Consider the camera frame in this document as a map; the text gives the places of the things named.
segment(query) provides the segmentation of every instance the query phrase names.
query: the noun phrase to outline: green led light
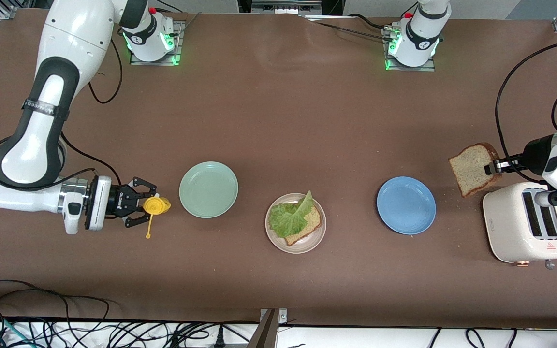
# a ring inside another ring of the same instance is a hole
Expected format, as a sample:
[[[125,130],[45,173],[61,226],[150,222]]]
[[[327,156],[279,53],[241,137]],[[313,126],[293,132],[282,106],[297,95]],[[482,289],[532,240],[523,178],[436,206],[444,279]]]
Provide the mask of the green led light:
[[[126,47],[128,47],[128,50],[132,51],[132,48],[130,47],[130,42],[128,41],[128,38],[126,37],[126,35],[124,35],[124,40],[126,40]]]
[[[169,50],[171,49],[171,45],[166,41],[165,34],[161,35],[161,39],[163,40],[164,48]]]

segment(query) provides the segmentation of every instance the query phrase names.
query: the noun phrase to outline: toast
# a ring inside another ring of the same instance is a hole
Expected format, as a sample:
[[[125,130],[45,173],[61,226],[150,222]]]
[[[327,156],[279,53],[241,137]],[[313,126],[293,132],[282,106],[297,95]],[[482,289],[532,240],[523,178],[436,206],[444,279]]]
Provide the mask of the toast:
[[[498,153],[489,143],[468,146],[457,156],[448,159],[463,198],[489,187],[500,179],[502,174],[487,175],[484,172],[484,166],[497,159]]]
[[[311,212],[305,216],[305,220],[308,222],[307,226],[304,227],[300,233],[297,235],[290,235],[285,237],[285,241],[287,242],[287,246],[291,247],[294,245],[298,240],[305,238],[305,236],[310,235],[314,232],[319,226],[321,226],[321,214],[315,206],[311,208]]]

